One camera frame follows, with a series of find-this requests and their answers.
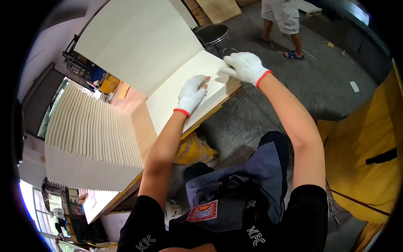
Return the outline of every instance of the yellow bag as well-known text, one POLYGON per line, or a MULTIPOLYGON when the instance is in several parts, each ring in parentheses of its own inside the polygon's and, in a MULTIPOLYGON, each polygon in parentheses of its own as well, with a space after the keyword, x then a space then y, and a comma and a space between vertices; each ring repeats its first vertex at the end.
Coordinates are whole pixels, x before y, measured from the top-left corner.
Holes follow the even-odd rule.
POLYGON ((218 154, 218 151, 210 148, 206 142, 201 142, 196 133, 192 132, 179 143, 174 163, 183 165, 206 163, 212 160, 215 154, 218 154))
POLYGON ((357 219, 385 223, 398 197, 403 174, 403 98, 399 80, 392 69, 372 98, 330 130, 326 126, 331 123, 318 122, 326 142, 326 178, 330 189, 338 193, 332 192, 333 198, 357 219), (394 148, 397 158, 366 164, 367 159, 394 148))

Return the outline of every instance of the gloved hand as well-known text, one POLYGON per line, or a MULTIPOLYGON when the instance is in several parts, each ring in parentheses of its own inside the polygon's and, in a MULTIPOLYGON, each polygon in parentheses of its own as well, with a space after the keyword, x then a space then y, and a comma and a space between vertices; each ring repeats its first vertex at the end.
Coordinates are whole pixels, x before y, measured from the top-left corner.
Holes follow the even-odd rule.
POLYGON ((240 79, 244 82, 252 83, 259 88, 259 81, 268 73, 273 74, 267 68, 262 66, 262 61, 258 56, 250 52, 232 53, 230 56, 224 56, 224 61, 233 66, 220 68, 220 72, 240 79))
POLYGON ((207 93, 208 85, 204 84, 202 87, 200 86, 206 81, 209 81, 210 78, 210 76, 195 75, 187 80, 179 93, 179 103, 174 111, 181 111, 189 118, 207 93))

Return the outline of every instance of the forearm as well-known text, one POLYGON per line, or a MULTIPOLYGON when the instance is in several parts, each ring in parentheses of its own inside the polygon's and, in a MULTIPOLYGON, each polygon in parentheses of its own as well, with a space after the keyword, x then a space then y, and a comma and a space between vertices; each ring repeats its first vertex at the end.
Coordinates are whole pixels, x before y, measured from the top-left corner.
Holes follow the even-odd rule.
POLYGON ((138 195, 155 199, 165 211, 169 177, 175 154, 181 141, 186 116, 175 111, 151 148, 144 167, 138 195))
POLYGON ((273 75, 266 75, 259 88, 270 100, 293 144, 293 188, 313 184, 325 189, 323 144, 311 115, 273 75))
POLYGON ((272 104, 294 148, 322 142, 309 112, 276 77, 267 74, 259 88, 272 104))
POLYGON ((162 129, 151 148, 144 171, 160 173, 166 169, 162 166, 173 163, 179 142, 181 141, 186 115, 175 111, 162 129))

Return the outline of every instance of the blue slipper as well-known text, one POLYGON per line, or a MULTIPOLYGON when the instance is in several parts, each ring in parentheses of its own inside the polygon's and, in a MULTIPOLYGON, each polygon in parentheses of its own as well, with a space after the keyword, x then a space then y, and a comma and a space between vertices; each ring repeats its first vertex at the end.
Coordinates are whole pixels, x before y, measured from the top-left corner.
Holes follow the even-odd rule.
POLYGON ((288 57, 285 56, 284 54, 283 54, 283 56, 286 57, 286 58, 290 58, 290 59, 292 59, 292 60, 303 60, 303 59, 304 59, 304 56, 303 56, 303 55, 302 55, 302 57, 297 57, 297 56, 295 55, 295 51, 289 51, 289 52, 288 52, 288 57))

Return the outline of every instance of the colorful patch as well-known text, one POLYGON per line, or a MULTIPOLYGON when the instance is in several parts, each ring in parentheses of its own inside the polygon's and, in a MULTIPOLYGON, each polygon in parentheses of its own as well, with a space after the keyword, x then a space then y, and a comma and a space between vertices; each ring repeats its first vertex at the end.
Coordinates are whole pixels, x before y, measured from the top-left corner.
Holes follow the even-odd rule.
POLYGON ((186 221, 196 222, 217 218, 217 203, 218 200, 215 200, 200 206, 192 207, 186 221))

